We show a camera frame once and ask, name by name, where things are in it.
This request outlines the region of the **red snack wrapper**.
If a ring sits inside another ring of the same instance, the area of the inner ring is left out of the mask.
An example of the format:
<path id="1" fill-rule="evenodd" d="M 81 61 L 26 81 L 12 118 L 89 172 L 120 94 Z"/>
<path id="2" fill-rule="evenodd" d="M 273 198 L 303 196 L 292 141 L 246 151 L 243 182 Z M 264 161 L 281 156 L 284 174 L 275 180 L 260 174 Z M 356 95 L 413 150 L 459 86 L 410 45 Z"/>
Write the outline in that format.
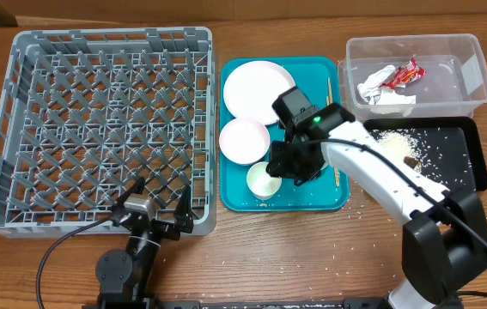
<path id="1" fill-rule="evenodd" d="M 415 57 L 412 57 L 408 63 L 398 68 L 398 71 L 384 83 L 385 87 L 395 89 L 405 87 L 407 84 L 421 79 L 426 75 L 426 70 L 417 64 Z"/>

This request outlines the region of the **large white plate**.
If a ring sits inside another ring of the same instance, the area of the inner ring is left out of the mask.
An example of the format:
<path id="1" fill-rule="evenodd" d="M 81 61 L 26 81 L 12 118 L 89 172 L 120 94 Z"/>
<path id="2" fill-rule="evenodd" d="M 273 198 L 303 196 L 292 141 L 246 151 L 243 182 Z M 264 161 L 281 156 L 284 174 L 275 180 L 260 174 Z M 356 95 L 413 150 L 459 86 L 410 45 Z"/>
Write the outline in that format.
<path id="1" fill-rule="evenodd" d="M 256 60 L 238 66 L 228 75 L 222 97 L 235 118 L 250 118 L 268 126 L 278 120 L 272 104 L 294 86 L 292 75 L 284 67 Z"/>

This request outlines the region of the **wooden chopstick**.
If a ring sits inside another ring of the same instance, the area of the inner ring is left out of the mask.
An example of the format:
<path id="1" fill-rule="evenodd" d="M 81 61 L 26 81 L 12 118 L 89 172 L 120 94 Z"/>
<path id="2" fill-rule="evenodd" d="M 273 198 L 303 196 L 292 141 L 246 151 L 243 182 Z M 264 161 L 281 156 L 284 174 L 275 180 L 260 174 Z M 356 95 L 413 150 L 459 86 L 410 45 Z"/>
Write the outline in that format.
<path id="1" fill-rule="evenodd" d="M 329 95 L 327 95 L 326 104 L 329 106 L 331 103 L 332 103 L 332 98 Z M 337 168 L 333 168 L 333 170 L 334 170 L 335 184 L 336 184 L 336 187 L 338 188 L 340 186 L 339 170 Z"/>
<path id="2" fill-rule="evenodd" d="M 328 77 L 327 79 L 327 82 L 328 82 L 328 101 L 327 101 L 327 105 L 330 105 L 333 103 L 333 95 L 332 95 L 332 83 L 331 83 L 331 78 Z"/>

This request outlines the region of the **left wooden chopstick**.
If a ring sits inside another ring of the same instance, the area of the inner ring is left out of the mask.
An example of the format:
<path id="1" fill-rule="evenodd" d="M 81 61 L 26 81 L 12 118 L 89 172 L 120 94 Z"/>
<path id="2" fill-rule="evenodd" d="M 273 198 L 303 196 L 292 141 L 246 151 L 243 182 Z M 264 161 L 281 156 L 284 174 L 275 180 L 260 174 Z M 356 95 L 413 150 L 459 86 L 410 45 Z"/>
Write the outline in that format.
<path id="1" fill-rule="evenodd" d="M 329 106 L 331 103 L 332 103 L 332 98 L 329 95 L 327 95 L 326 104 Z M 338 188 L 340 186 L 339 170 L 337 168 L 333 168 L 333 170 L 334 170 L 335 184 L 336 184 L 336 187 Z"/>

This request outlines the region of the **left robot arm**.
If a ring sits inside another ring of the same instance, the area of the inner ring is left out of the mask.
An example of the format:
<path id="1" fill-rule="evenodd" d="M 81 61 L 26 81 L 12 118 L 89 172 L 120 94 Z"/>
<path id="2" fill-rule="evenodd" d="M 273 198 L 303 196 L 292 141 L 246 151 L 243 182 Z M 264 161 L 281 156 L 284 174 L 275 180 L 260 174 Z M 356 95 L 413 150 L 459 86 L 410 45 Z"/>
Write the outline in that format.
<path id="1" fill-rule="evenodd" d="M 172 221 L 156 218 L 160 207 L 143 193 L 144 186 L 144 178 L 139 178 L 113 205 L 113 225 L 126 228 L 130 235 L 125 249 L 107 251 L 96 264 L 99 309 L 153 308 L 155 300 L 147 292 L 147 283 L 161 242 L 177 241 L 193 230 L 191 186 L 184 186 Z"/>

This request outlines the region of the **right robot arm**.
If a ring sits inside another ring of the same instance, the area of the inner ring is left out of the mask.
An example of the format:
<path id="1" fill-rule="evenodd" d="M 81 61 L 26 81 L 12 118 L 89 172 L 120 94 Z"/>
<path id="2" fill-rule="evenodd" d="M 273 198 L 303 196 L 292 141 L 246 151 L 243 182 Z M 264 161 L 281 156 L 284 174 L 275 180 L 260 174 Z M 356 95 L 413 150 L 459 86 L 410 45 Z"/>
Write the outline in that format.
<path id="1" fill-rule="evenodd" d="M 402 227 L 404 281 L 382 305 L 436 308 L 462 295 L 487 270 L 487 220 L 472 190 L 449 190 L 394 159 L 341 106 L 312 105 L 297 87 L 272 108 L 285 131 L 271 145 L 266 171 L 300 186 L 324 165 L 354 179 Z"/>

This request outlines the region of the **small white plate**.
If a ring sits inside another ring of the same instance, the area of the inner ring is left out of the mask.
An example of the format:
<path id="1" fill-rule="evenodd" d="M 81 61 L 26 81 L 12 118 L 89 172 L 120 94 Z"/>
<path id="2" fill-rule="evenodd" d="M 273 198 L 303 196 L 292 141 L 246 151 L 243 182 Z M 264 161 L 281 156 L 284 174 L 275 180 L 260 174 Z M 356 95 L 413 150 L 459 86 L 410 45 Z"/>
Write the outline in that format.
<path id="1" fill-rule="evenodd" d="M 251 165 L 262 159 L 270 146 L 270 133 L 257 120 L 236 118 L 219 135 L 223 155 L 238 165 Z"/>

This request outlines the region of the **pile of rice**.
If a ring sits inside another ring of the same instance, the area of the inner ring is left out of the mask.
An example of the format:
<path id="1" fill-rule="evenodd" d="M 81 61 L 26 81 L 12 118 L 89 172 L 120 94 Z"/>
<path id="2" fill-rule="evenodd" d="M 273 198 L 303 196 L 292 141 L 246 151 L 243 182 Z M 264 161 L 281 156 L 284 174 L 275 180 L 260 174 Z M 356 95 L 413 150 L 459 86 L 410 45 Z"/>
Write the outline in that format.
<path id="1" fill-rule="evenodd" d="M 402 162 L 404 162 L 406 156 L 420 161 L 421 153 L 417 148 L 418 140 L 409 134 L 394 130 L 382 131 L 377 138 L 377 142 Z M 420 161 L 420 165 L 412 169 L 420 172 L 422 170 L 422 162 Z"/>

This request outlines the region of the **teal serving tray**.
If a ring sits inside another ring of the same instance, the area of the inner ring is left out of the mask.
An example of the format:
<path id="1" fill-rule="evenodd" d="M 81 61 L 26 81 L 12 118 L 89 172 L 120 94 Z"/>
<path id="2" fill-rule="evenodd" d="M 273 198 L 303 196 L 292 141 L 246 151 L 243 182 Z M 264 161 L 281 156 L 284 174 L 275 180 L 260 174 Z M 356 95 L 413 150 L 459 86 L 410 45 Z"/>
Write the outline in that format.
<path id="1" fill-rule="evenodd" d="M 284 67 L 296 86 L 319 108 L 326 107 L 327 79 L 330 77 L 333 100 L 336 104 L 340 102 L 338 69 L 330 59 L 316 56 L 268 60 Z M 221 154 L 219 167 L 220 197 L 233 211 L 330 211 L 342 208 L 350 196 L 349 178 L 339 172 L 340 186 L 337 188 L 332 167 L 326 167 L 320 177 L 301 186 L 295 186 L 292 179 L 284 179 L 274 196 L 265 201 L 257 199 L 247 186 L 249 166 L 237 165 Z"/>

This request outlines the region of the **right wooden chopstick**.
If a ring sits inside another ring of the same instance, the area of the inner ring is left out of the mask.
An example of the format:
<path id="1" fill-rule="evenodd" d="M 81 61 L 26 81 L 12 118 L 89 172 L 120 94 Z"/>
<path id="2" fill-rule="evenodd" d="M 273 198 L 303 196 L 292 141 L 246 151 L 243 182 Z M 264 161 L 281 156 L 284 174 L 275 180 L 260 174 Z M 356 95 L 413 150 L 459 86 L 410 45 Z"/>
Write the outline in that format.
<path id="1" fill-rule="evenodd" d="M 331 78 L 328 77 L 327 79 L 327 82 L 328 82 L 328 101 L 327 101 L 327 105 L 330 105 L 333 103 L 333 95 L 332 95 L 332 83 L 331 83 Z"/>

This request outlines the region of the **white cup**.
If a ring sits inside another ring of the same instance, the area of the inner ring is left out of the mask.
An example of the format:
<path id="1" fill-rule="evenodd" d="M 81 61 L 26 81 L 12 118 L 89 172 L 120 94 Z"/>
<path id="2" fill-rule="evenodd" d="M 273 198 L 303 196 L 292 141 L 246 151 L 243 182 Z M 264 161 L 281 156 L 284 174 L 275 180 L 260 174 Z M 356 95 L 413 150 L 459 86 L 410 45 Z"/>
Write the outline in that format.
<path id="1" fill-rule="evenodd" d="M 247 172 L 247 186 L 251 193 L 260 200 L 268 200 L 280 189 L 282 179 L 272 177 L 267 171 L 267 161 L 255 163 Z"/>

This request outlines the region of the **grey plastic dish rack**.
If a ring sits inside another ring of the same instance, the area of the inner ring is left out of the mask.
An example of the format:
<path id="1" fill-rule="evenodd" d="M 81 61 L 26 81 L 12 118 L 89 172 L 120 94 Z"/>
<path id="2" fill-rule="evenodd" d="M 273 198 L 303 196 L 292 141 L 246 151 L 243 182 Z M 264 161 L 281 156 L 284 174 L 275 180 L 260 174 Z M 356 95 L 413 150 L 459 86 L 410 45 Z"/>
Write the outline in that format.
<path id="1" fill-rule="evenodd" d="M 196 235 L 216 226 L 216 57 L 207 27 L 33 30 L 0 97 L 0 235 L 103 222 L 138 178 L 169 221 L 186 187 Z"/>

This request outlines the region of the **brown food scrap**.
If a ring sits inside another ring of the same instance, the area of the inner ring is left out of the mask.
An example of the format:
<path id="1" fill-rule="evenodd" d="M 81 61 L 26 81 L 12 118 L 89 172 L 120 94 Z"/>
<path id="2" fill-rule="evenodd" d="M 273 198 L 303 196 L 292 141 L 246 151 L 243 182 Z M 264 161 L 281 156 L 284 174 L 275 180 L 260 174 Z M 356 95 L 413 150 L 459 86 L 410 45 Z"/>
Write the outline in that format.
<path id="1" fill-rule="evenodd" d="M 415 167 L 417 167 L 417 166 L 420 165 L 420 161 L 419 160 L 417 160 L 417 159 L 415 159 L 413 157 L 410 157 L 410 156 L 406 156 L 404 158 L 404 163 L 407 166 L 411 167 L 411 168 L 415 168 Z"/>

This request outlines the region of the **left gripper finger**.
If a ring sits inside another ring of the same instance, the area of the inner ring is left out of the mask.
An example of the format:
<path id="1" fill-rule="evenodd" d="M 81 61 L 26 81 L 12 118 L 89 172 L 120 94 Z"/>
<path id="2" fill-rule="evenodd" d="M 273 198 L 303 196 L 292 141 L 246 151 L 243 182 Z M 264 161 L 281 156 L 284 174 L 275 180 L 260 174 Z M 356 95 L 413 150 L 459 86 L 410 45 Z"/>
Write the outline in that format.
<path id="1" fill-rule="evenodd" d="M 191 186 L 186 185 L 182 191 L 178 204 L 173 213 L 174 225 L 182 233 L 192 233 L 193 216 L 192 216 L 192 197 Z"/>
<path id="2" fill-rule="evenodd" d="M 122 195 L 120 195 L 117 198 L 117 200 L 111 207 L 111 211 L 114 213 L 119 209 L 122 209 L 124 207 L 126 200 L 130 197 L 130 195 L 142 194 L 144 186 L 145 186 L 145 178 L 139 177 L 129 189 L 127 189 Z"/>

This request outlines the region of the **white napkin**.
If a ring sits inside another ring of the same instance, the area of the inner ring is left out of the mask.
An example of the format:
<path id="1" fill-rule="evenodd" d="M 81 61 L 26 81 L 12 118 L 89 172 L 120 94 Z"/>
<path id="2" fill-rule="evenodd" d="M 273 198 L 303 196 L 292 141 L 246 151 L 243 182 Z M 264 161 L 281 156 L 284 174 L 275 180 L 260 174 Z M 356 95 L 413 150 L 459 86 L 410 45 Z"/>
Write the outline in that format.
<path id="1" fill-rule="evenodd" d="M 412 107 L 417 101 L 415 95 L 397 94 L 394 89 L 383 86 L 384 81 L 395 71 L 396 67 L 389 64 L 356 86 L 360 97 L 371 107 L 371 112 L 376 114 L 396 113 L 403 117 L 411 113 Z"/>

